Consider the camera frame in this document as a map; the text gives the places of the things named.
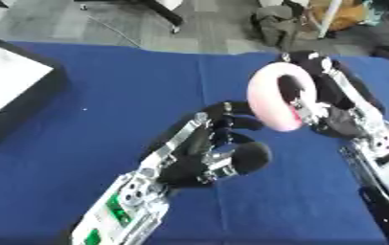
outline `robotic hand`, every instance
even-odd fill
[[[187,115],[160,135],[140,158],[138,169],[121,175],[65,235],[60,244],[141,244],[161,224],[174,189],[210,187],[218,178],[246,174],[265,165],[265,145],[234,128],[263,124],[246,102],[226,101]],[[222,145],[240,144],[215,153]]]
[[[293,117],[283,120],[263,115],[267,108],[256,100],[263,70],[252,78],[248,89],[254,112],[278,130],[307,124],[316,133],[349,140],[340,151],[361,185],[361,197],[389,239],[389,122],[383,118],[384,106],[337,60],[302,51],[283,54],[276,61],[263,70],[285,68],[269,78],[276,80],[272,82],[277,83],[280,93],[276,94]]]

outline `blue tablecloth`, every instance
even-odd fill
[[[244,100],[273,54],[200,56],[125,47],[18,43],[62,63],[70,87],[0,144],[0,244],[42,243],[74,222],[143,148],[185,113]],[[389,62],[341,57],[387,106]],[[304,128],[252,135],[264,169],[181,191],[152,244],[362,242],[385,239],[337,152]]]

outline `white cable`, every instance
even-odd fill
[[[110,25],[108,25],[108,24],[102,22],[101,20],[99,20],[99,19],[97,19],[97,18],[92,17],[91,15],[87,15],[87,17],[89,17],[91,20],[93,20],[93,21],[95,21],[95,22],[97,22],[97,23],[99,23],[99,24],[101,24],[101,25],[107,27],[109,30],[111,30],[111,31],[113,31],[113,32],[115,32],[115,33],[117,33],[119,36],[121,36],[122,38],[126,39],[126,40],[129,41],[131,44],[135,45],[137,48],[143,49],[143,48],[141,47],[141,45],[139,45],[138,43],[136,43],[135,41],[133,41],[132,39],[130,39],[128,36],[126,36],[126,35],[125,35],[124,33],[122,33],[121,31],[119,31],[119,30],[117,30],[117,29],[111,27]]]

